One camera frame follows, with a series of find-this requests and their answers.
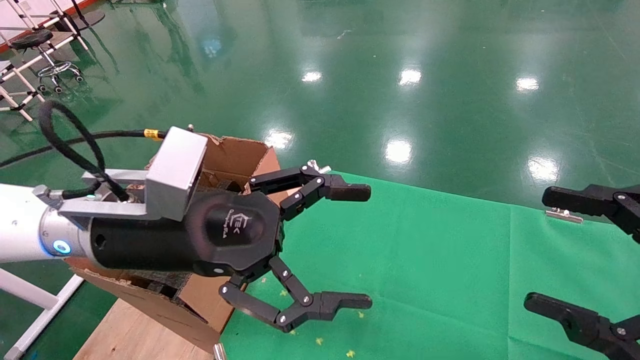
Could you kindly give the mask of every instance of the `green floor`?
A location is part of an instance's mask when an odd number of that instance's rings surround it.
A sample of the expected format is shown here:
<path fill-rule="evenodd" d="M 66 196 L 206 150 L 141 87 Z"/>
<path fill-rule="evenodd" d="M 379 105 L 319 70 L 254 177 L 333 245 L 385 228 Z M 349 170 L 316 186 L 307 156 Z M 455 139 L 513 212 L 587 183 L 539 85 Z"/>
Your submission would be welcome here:
<path fill-rule="evenodd" d="M 638 183 L 637 1 L 99 7 L 106 19 L 83 33 L 92 52 L 75 45 L 56 53 L 83 69 L 86 83 L 69 79 L 64 94 L 47 96 L 92 131 L 194 124 L 265 140 L 284 167 L 315 158 L 352 174 L 533 208 L 551 184 Z M 28 110 L 35 114 L 35 105 Z M 0 159 L 44 143 L 36 126 L 0 113 Z M 108 166 L 119 168 L 141 168 L 157 150 L 145 140 L 101 146 Z M 78 186 L 80 173 L 50 154 L 0 170 L 0 181 L 63 188 Z M 4 267 L 51 291 L 68 277 L 59 263 Z M 28 358 L 70 359 L 113 301 L 83 285 Z M 38 310 L 4 293 L 0 304 L 10 305 L 0 306 L 4 353 Z"/>

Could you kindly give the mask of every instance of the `wooden board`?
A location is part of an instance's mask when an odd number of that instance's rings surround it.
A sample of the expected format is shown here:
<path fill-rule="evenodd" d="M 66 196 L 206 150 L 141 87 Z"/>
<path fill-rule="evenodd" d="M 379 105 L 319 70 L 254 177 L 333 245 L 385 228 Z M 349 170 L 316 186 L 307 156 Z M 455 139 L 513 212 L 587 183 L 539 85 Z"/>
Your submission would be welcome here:
<path fill-rule="evenodd" d="M 213 360 L 194 344 L 118 299 L 74 360 Z"/>

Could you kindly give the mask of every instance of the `robotic arm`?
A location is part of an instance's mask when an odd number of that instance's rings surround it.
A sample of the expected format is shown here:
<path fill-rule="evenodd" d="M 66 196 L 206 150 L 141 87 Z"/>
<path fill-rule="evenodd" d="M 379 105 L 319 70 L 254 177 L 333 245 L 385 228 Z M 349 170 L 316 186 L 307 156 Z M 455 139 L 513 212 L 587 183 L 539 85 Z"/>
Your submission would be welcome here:
<path fill-rule="evenodd" d="M 231 276 L 221 297 L 285 332 L 307 320 L 332 320 L 343 307 L 372 306 L 364 294 L 310 293 L 278 256 L 285 221 L 323 197 L 367 201 L 368 185 L 347 184 L 309 164 L 251 178 L 248 195 L 196 192 L 206 143 L 173 127 L 148 171 L 104 169 L 112 182 L 143 185 L 128 187 L 125 202 L 115 198 L 109 181 L 88 172 L 88 184 L 98 179 L 102 185 L 77 199 L 44 185 L 0 184 L 0 198 L 9 200 L 0 207 L 0 263 L 84 256 L 106 268 Z M 299 187 L 280 206 L 267 197 Z M 283 311 L 240 290 L 268 271 L 294 299 Z"/>
<path fill-rule="evenodd" d="M 594 216 L 605 216 L 640 243 L 640 186 L 609 188 L 589 185 L 584 190 L 551 186 L 542 203 Z M 601 352 L 610 360 L 640 360 L 640 315 L 611 323 L 595 311 L 562 300 L 530 293 L 524 307 L 562 325 L 567 338 L 576 344 Z"/>

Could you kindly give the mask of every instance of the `white metal frame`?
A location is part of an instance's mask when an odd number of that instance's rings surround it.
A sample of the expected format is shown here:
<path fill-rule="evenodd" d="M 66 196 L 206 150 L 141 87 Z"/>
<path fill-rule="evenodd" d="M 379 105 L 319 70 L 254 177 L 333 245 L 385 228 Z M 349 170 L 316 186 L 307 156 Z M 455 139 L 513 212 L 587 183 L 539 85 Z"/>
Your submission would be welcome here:
<path fill-rule="evenodd" d="M 57 295 L 53 295 L 6 270 L 0 269 L 0 290 L 7 291 L 44 309 L 11 350 L 6 353 L 4 360 L 18 360 L 24 355 L 29 346 L 80 287 L 82 281 L 83 278 L 73 275 L 62 290 Z"/>
<path fill-rule="evenodd" d="M 25 118 L 27 119 L 27 121 L 33 121 L 33 119 L 29 116 L 29 114 L 27 114 L 26 111 L 24 111 L 24 107 L 25 105 L 27 105 L 29 103 L 29 101 L 33 100 L 35 97 L 38 98 L 38 100 L 40 100 L 40 102 L 44 102 L 44 98 L 42 97 L 42 95 L 40 95 L 35 88 L 33 88 L 33 86 L 31 86 L 31 84 L 29 83 L 29 81 L 27 81 L 27 79 L 11 64 L 9 63 L 8 65 L 6 65 L 6 63 L 4 63 L 3 65 L 5 65 L 4 68 L 2 68 L 2 65 L 0 65 L 0 76 L 3 76 L 7 73 L 9 73 L 10 75 L 4 76 L 0 78 L 0 95 L 2 97 L 4 97 L 4 99 L 9 103 L 10 107 L 8 108 L 0 108 L 0 111 L 15 111 L 16 109 L 19 109 L 18 112 Z M 14 76 L 17 76 L 22 83 L 24 84 L 24 86 L 27 87 L 27 89 L 29 89 L 28 92 L 7 92 L 2 84 L 7 80 L 10 79 Z M 18 104 L 16 102 L 16 100 L 13 99 L 13 96 L 18 96 L 18 95 L 26 95 L 26 97 L 20 102 L 20 104 Z"/>

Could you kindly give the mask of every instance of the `silver metal bracket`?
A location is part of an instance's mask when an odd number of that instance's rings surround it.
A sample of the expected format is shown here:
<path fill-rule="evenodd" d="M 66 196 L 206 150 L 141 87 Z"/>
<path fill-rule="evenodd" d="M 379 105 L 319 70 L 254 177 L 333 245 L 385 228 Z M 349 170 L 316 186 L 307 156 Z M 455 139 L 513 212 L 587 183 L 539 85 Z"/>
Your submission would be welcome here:
<path fill-rule="evenodd" d="M 581 217 L 571 215 L 569 210 L 562 210 L 559 208 L 551 208 L 551 210 L 546 210 L 545 214 L 547 214 L 548 217 L 558 218 L 560 220 L 565 220 L 569 222 L 575 222 L 576 224 L 582 224 L 582 222 L 584 221 L 584 219 Z"/>
<path fill-rule="evenodd" d="M 95 195 L 87 199 L 62 199 L 62 191 L 52 191 L 44 185 L 37 186 L 33 193 L 42 202 L 58 210 L 58 214 L 82 227 L 83 219 L 121 218 L 156 220 L 169 218 L 181 221 L 189 207 L 202 170 L 202 161 L 207 149 L 207 138 L 186 130 L 172 127 L 167 132 L 160 150 L 148 171 L 105 169 L 120 185 L 134 185 L 130 201 L 109 199 L 110 189 L 103 184 Z M 85 172 L 82 180 L 86 184 L 95 182 L 93 175 Z"/>
<path fill-rule="evenodd" d="M 318 167 L 318 164 L 317 164 L 317 161 L 316 161 L 316 160 L 309 160 L 309 161 L 307 161 L 307 165 L 308 165 L 309 167 L 314 168 L 314 169 L 315 169 L 317 172 L 319 172 L 320 174 L 326 174 L 326 173 L 328 173 L 329 171 L 331 171 L 331 167 L 329 167 L 329 166 L 326 166 L 326 167 L 323 167 L 323 168 Z"/>

